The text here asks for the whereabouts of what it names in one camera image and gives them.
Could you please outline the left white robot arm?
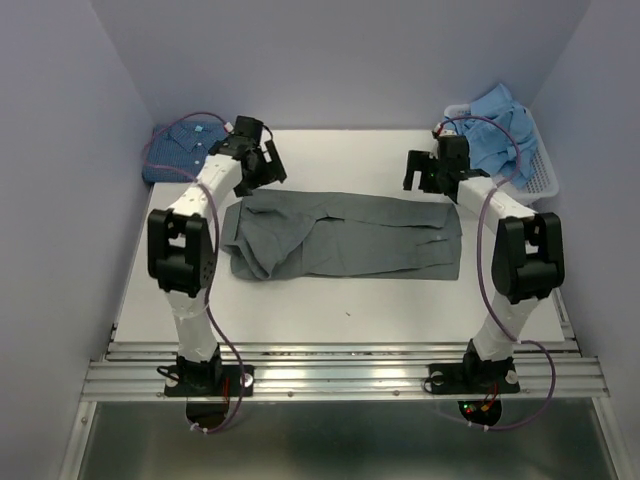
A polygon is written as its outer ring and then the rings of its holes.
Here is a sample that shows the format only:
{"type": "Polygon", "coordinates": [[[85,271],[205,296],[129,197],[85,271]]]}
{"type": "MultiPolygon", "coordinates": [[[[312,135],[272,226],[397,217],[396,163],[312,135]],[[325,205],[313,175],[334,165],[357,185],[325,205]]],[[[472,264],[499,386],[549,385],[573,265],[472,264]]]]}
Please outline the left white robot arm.
{"type": "Polygon", "coordinates": [[[178,335],[174,364],[161,366],[168,397],[205,397],[240,389],[245,378],[226,366],[208,312],[220,225],[218,205],[229,195],[247,196],[259,187],[283,182],[286,172],[270,129],[239,116],[214,142],[198,174],[168,207],[147,217],[147,271],[170,305],[178,335]]]}

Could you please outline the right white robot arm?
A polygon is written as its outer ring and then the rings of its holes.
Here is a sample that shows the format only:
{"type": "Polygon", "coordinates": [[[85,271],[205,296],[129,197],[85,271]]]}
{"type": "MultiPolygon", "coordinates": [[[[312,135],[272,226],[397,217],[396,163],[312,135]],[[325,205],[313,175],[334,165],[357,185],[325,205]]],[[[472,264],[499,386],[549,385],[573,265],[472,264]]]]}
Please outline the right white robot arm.
{"type": "Polygon", "coordinates": [[[436,141],[434,152],[409,151],[403,187],[447,196],[477,215],[479,233],[494,234],[494,294],[482,297],[488,314],[463,359],[429,365],[425,385],[435,395],[516,393],[514,347],[531,313],[565,278],[561,221],[524,206],[472,168],[465,137],[441,135],[436,141]]]}

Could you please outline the grey long sleeve shirt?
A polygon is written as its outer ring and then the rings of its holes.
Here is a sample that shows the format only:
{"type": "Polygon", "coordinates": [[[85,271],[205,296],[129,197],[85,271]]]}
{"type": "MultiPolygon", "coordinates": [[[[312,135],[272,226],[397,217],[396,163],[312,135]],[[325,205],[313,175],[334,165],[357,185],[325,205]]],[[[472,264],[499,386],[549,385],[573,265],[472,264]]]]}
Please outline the grey long sleeve shirt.
{"type": "Polygon", "coordinates": [[[257,190],[229,206],[221,234],[234,276],[455,281],[456,208],[340,192],[257,190]]]}

